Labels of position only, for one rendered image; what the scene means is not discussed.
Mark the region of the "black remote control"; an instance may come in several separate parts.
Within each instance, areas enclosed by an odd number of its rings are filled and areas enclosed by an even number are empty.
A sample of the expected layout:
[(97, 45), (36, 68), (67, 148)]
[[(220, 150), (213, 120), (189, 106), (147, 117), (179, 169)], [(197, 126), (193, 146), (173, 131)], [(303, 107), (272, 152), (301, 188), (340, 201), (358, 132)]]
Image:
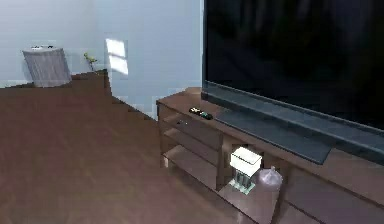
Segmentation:
[(192, 114), (195, 114), (195, 115), (198, 115), (199, 117), (202, 117), (206, 120), (212, 120), (213, 119), (213, 115), (212, 114), (209, 114), (199, 108), (196, 108), (196, 107), (192, 107), (189, 109), (189, 112), (192, 113)]

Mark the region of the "brown wooden television stand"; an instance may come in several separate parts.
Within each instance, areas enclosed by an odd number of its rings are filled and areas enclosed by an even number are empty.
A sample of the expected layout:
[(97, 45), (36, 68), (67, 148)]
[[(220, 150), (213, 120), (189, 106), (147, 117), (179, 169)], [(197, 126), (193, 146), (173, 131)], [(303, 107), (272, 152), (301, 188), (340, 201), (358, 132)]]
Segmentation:
[[(384, 166), (333, 149), (316, 164), (261, 139), (189, 112), (192, 106), (216, 114), (219, 107), (188, 88), (157, 101), (160, 155), (256, 224), (384, 224)], [(230, 154), (240, 146), (262, 156), (261, 168), (275, 167), (279, 188), (252, 177), (242, 193), (230, 184)]]

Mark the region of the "white shade table lamp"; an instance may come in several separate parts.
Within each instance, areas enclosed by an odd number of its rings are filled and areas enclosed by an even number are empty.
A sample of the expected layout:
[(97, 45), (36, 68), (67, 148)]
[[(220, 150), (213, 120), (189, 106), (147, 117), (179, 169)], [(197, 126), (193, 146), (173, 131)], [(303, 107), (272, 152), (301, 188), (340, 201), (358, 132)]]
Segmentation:
[(238, 147), (230, 156), (230, 166), (235, 171), (235, 176), (229, 184), (248, 195), (254, 188), (252, 176), (260, 169), (262, 157), (245, 147)]

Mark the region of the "black television set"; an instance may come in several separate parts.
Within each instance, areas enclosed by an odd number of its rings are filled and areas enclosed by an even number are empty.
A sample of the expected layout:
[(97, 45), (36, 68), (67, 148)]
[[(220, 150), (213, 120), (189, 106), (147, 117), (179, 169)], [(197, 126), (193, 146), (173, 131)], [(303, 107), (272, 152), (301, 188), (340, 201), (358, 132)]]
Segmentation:
[(203, 0), (202, 75), (226, 125), (384, 165), (384, 0)]

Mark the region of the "green house plant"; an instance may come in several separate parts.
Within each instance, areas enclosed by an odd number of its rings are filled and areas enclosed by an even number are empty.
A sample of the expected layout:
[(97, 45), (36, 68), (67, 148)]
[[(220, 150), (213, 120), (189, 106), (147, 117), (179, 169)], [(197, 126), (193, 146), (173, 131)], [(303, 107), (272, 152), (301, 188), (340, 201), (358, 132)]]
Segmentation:
[(88, 65), (92, 71), (95, 71), (93, 64), (96, 62), (96, 59), (90, 56), (87, 52), (84, 53), (84, 58), (88, 62)]

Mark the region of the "grey waste bin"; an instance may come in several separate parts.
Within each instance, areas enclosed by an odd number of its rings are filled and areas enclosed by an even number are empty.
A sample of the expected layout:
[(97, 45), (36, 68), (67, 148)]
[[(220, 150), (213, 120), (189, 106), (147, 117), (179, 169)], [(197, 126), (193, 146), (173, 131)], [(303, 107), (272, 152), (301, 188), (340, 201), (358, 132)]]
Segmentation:
[(62, 48), (39, 47), (25, 49), (22, 53), (36, 87), (56, 87), (72, 80)]

